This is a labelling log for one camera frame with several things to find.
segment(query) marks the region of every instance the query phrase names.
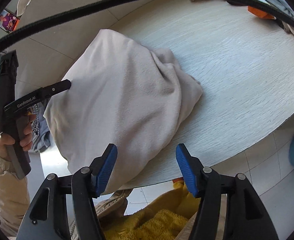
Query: wood grain surface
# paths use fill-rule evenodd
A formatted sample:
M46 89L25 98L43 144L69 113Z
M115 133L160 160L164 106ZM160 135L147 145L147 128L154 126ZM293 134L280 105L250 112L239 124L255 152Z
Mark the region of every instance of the wood grain surface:
M177 134L122 188L181 176L175 147L204 166L266 137L294 113L294 36L223 0L154 0L112 29L149 48L170 48L204 93Z

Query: yellow fuzzy fabric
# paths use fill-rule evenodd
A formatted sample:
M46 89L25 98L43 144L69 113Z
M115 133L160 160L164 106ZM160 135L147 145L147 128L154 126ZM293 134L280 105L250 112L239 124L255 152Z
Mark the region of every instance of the yellow fuzzy fabric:
M183 181L162 194L144 209L104 226L107 240L174 240L187 221L197 212L195 199Z

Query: silver screw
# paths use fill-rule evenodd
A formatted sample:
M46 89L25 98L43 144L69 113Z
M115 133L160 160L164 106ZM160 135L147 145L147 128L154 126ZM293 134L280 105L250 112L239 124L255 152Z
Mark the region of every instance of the silver screw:
M82 169L81 169L81 173L83 173L83 174L86 174L86 173L88 173L90 171L90 169L88 168L88 167L83 167Z
M203 167L203 172L204 173L211 173L212 169L210 167Z
M242 174L242 173L238 173L237 178L240 179L240 180L244 180L244 179L246 179L246 176L244 174Z
M47 179L48 180L52 180L56 177L56 175L54 173L50 173L48 176L47 176Z

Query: black curved tube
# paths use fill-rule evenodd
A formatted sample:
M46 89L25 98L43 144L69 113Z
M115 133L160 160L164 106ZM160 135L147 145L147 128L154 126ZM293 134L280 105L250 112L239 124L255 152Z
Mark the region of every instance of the black curved tube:
M0 52L7 47L15 44L16 42L27 38L30 35L43 31L45 29L54 27L56 25L78 19L80 17L96 13L105 9L108 9L113 6L117 6L123 3L128 3L137 0L101 0L92 4L88 4L70 11L59 13L41 20L38 20L34 23L28 24L7 36L4 36L0 39ZM265 11L269 14L274 15L276 18L283 20L289 25L294 27L294 19L284 14L282 11L275 9L274 7L267 5L265 3L259 2L257 0L232 0L234 2L239 2L242 4L250 5L262 11Z

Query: human hand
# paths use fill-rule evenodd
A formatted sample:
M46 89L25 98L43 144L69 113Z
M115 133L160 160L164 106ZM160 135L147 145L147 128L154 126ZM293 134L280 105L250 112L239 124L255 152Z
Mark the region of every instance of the human hand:
M32 125L31 123L36 119L35 114L29 115L29 124L24 129L23 133L26 137L20 141L20 145L22 146L24 151L29 151L32 148ZM2 133L0 135L0 157L6 161L11 161L10 156L6 150L6 145L13 145L15 140L8 134Z

